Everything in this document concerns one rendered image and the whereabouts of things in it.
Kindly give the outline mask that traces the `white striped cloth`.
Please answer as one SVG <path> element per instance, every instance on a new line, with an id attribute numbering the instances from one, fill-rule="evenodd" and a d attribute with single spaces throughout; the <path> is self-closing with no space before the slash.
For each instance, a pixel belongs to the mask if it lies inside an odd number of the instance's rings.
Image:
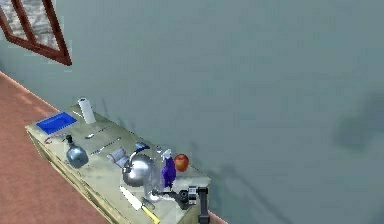
<path id="1" fill-rule="evenodd" d="M 107 155 L 107 158 L 118 167 L 122 168 L 128 160 L 126 150 L 123 148 L 117 148 Z"/>

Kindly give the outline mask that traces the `purple spray bottle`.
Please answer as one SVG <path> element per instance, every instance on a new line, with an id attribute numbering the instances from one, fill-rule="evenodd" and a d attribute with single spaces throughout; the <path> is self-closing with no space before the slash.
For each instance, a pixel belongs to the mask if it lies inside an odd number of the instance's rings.
<path id="1" fill-rule="evenodd" d="M 174 159 L 172 158 L 172 151 L 170 149 L 165 150 L 162 154 L 162 159 L 165 162 L 162 169 L 164 187 L 172 187 L 173 182 L 176 179 L 176 168 Z"/>

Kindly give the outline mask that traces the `white paper towel roll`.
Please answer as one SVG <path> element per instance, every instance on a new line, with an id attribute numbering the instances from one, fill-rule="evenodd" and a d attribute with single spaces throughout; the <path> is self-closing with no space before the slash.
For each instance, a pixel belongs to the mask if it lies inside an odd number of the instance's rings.
<path id="1" fill-rule="evenodd" d="M 91 107 L 90 101 L 87 98 L 80 98 L 78 100 L 78 104 L 80 106 L 83 118 L 87 124 L 92 124 L 96 122 L 94 117 L 94 112 Z"/>

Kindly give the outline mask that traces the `red apple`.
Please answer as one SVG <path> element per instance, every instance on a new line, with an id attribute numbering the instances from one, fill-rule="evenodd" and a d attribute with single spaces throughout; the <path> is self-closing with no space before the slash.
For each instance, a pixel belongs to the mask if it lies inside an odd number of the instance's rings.
<path id="1" fill-rule="evenodd" d="M 185 154 L 178 154 L 174 157 L 175 168 L 179 172 L 185 172 L 189 166 L 189 158 Z"/>

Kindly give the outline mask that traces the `blue sink basin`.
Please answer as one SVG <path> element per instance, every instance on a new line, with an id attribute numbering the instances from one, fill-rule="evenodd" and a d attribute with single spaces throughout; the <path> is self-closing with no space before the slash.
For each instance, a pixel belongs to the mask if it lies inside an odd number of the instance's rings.
<path id="1" fill-rule="evenodd" d="M 36 123 L 47 135 L 53 134 L 76 122 L 76 119 L 66 112 L 61 112 Z"/>

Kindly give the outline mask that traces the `silver fork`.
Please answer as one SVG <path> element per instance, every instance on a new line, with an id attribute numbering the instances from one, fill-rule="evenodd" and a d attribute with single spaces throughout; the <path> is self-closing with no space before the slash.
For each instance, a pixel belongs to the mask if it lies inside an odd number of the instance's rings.
<path id="1" fill-rule="evenodd" d="M 118 142 L 120 140 L 121 140 L 121 137 L 117 137 L 116 139 L 114 139 L 113 141 L 107 143 L 106 145 L 102 146 L 101 148 L 91 152 L 90 155 L 93 156 L 93 155 L 96 155 L 96 154 L 100 154 L 105 148 L 113 145 L 114 143 L 116 143 L 116 142 Z"/>

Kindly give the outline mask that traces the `clear glass cup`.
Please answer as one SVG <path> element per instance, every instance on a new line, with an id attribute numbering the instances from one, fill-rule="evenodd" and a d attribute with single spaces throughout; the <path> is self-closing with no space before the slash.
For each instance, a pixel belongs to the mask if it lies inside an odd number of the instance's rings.
<path id="1" fill-rule="evenodd" d="M 156 166 L 149 168 L 149 173 L 143 179 L 144 197 L 151 201 L 160 200 L 159 193 L 164 191 L 163 176 Z"/>

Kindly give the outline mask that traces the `pale green counter cabinet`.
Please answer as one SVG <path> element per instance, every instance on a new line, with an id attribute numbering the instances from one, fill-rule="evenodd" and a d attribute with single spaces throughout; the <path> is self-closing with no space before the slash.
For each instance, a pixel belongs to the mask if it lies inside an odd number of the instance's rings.
<path id="1" fill-rule="evenodd" d="M 107 158 L 107 155 L 117 148 L 123 148 L 128 153 L 133 152 L 134 144 L 141 138 L 100 114 L 95 115 L 95 123 L 86 124 L 79 116 L 78 105 L 70 107 L 66 113 L 74 117 L 76 122 L 53 134 L 47 135 L 36 123 L 26 127 L 27 134 L 41 157 L 47 159 L 110 224 L 154 224 L 142 210 L 136 211 L 132 207 L 119 187 L 124 186 L 139 200 L 144 197 L 144 189 L 125 184 L 122 169 Z M 91 139 L 85 139 L 85 136 L 106 126 L 110 128 Z M 82 147 L 88 155 L 89 162 L 79 169 L 73 168 L 66 158 L 69 146 L 63 139 L 67 134 L 70 134 L 75 144 Z M 105 148 L 100 154 L 90 155 L 117 137 L 121 137 L 121 140 Z M 157 201 L 147 208 L 160 219 L 160 224 L 198 224 L 199 204 L 182 210 L 176 201 Z"/>

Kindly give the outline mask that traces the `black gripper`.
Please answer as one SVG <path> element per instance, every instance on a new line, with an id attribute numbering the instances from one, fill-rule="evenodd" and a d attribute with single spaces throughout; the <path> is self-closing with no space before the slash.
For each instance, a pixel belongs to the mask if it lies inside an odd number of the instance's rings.
<path id="1" fill-rule="evenodd" d="M 158 196 L 158 201 L 177 201 L 178 205 L 182 210 L 187 210 L 189 208 L 189 198 L 188 191 L 181 190 L 179 193 L 171 191 L 160 191 L 153 189 L 151 191 L 153 196 Z"/>

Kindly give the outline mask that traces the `brown framed window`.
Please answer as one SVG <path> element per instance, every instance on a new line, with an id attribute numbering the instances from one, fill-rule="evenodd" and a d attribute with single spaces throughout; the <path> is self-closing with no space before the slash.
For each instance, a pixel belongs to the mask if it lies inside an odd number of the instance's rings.
<path id="1" fill-rule="evenodd" d="M 0 0 L 0 28 L 7 41 L 72 65 L 52 0 Z"/>

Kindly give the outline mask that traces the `silver kettle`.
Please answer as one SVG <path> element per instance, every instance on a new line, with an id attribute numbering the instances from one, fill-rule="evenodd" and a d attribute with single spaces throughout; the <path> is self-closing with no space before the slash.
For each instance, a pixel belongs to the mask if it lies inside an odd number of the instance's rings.
<path id="1" fill-rule="evenodd" d="M 156 164 L 146 154 L 133 153 L 122 168 L 122 176 L 128 186 L 144 186 L 156 180 Z"/>

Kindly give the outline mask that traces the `grey soap dispenser bottle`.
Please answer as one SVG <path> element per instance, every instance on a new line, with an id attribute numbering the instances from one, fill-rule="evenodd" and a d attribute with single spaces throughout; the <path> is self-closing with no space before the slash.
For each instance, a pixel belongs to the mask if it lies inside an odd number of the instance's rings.
<path id="1" fill-rule="evenodd" d="M 67 135 L 65 140 L 69 146 L 69 149 L 66 152 L 66 158 L 69 164 L 76 169 L 79 169 L 87 164 L 89 162 L 89 158 L 86 151 L 75 144 L 71 135 Z"/>

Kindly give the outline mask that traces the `silver spoon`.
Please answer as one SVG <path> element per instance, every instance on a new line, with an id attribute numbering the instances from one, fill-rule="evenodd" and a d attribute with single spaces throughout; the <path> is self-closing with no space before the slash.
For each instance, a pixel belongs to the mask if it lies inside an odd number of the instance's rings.
<path id="1" fill-rule="evenodd" d="M 94 133 L 91 133 L 91 134 L 85 136 L 85 139 L 91 139 L 91 138 L 93 138 L 96 134 L 98 134 L 98 133 L 100 133 L 100 132 L 103 132 L 104 130 L 107 130 L 107 129 L 109 129 L 109 128 L 110 128 L 110 126 L 103 127 L 102 129 L 100 129 L 100 130 L 98 130 L 98 131 L 96 131 L 96 132 L 94 132 Z"/>

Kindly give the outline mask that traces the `yellow handled knife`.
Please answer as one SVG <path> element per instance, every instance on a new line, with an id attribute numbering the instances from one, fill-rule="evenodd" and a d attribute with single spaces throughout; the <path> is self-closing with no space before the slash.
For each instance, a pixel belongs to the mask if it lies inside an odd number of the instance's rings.
<path id="1" fill-rule="evenodd" d="M 128 200 L 128 202 L 132 205 L 132 207 L 136 211 L 142 210 L 149 218 L 152 219 L 154 224 L 160 224 L 160 219 L 153 212 L 151 212 L 146 206 L 144 206 L 143 203 L 136 196 L 134 196 L 124 186 L 120 186 L 119 189 L 123 194 L 123 196 Z"/>

